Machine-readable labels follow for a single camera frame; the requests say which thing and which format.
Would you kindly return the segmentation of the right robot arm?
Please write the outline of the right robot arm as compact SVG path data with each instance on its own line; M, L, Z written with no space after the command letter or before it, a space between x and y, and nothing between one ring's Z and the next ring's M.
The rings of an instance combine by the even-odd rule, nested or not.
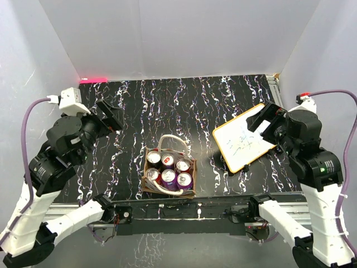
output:
M347 174L337 156L320 146L322 123L316 111L303 105L287 111L268 103L247 118L248 130L254 132L264 122L269 124L261 136L287 155L306 198L312 229L301 226L270 194L250 198L249 216L276 229L290 245L298 267L356 267L341 210Z

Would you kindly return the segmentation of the blue red-top soda can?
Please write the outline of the blue red-top soda can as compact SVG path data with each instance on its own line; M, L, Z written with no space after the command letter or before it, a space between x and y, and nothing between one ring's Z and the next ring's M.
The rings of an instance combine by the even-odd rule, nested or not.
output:
M171 169L173 170L175 167L175 158L173 154L165 153L161 157L162 162L162 170Z

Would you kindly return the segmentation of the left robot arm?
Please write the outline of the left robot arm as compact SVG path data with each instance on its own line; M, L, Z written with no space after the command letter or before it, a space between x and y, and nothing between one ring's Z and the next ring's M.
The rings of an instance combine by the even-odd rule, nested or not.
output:
M113 203L99 194L70 213L44 220L52 202L76 175L75 167L86 162L96 141L123 128L121 108L103 99L96 105L104 113L103 118L86 110L63 112L31 161L22 150L25 181L11 219L1 233L6 267L37 265L67 236L93 222L110 223L116 217Z

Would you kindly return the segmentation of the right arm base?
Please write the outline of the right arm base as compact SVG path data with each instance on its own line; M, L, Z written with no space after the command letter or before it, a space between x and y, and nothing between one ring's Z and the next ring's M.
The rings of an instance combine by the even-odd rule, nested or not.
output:
M225 215L232 223L253 223L257 221L248 207L239 205L232 205L226 209Z

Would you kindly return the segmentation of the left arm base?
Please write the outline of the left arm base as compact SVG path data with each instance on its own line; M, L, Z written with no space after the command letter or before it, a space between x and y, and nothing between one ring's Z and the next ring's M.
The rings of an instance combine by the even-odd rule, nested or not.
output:
M131 224L132 223L132 215L133 209L128 205L115 205L114 206L114 225L120 224Z

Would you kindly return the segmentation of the black soda can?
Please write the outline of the black soda can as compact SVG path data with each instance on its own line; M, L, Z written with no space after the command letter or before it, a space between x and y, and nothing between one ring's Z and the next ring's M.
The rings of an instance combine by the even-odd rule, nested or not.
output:
M156 150L150 151L147 154L146 160L149 168L160 169L162 162L161 162L161 154L158 151Z

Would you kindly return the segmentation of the burlap watermelon canvas bag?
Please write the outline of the burlap watermelon canvas bag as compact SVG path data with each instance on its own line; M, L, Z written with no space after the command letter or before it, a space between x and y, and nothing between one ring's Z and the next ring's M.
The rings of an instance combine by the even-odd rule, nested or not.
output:
M183 151L163 147L164 140L180 143ZM142 190L144 192L192 199L196 194L197 161L189 155L184 140L174 135L161 136L157 147L146 148Z

